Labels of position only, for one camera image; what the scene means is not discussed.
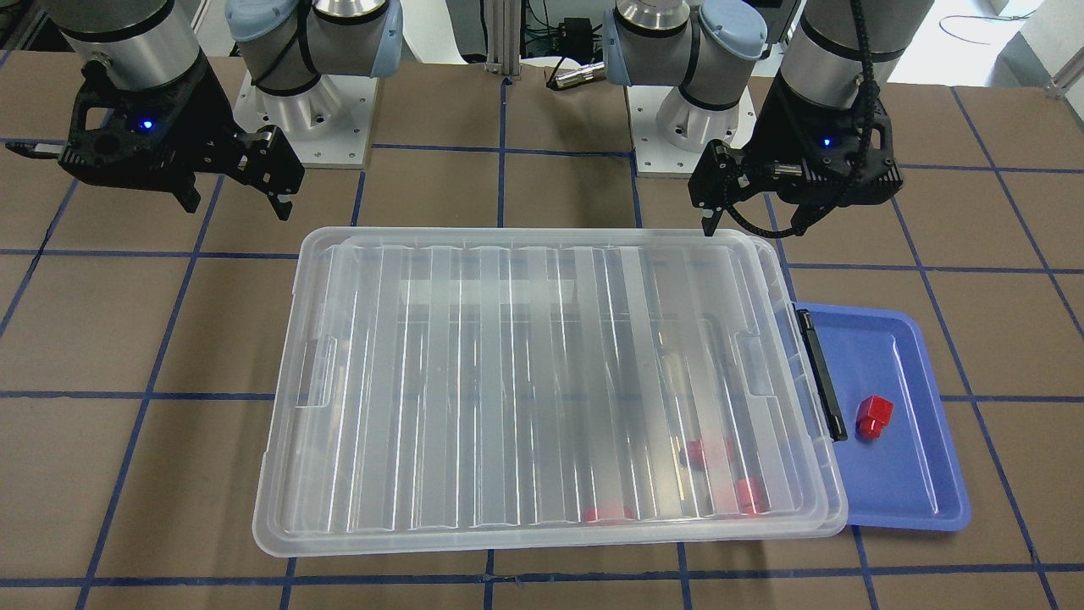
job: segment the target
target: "black latch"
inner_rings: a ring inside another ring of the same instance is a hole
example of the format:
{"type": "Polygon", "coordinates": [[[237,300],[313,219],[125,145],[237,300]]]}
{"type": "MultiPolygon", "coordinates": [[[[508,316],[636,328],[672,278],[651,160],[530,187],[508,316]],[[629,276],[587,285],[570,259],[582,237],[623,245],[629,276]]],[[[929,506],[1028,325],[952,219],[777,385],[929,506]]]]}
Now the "black latch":
{"type": "Polygon", "coordinates": [[[824,420],[828,424],[828,434],[833,441],[846,441],[847,425],[843,423],[843,414],[839,411],[839,400],[836,399],[836,389],[831,386],[831,377],[828,375],[828,363],[824,360],[824,352],[821,350],[821,340],[817,339],[816,329],[813,328],[813,316],[809,310],[796,310],[798,317],[798,328],[802,332],[802,339],[805,341],[805,352],[810,356],[813,365],[813,380],[816,381],[816,391],[821,397],[821,405],[824,407],[824,420]]]}

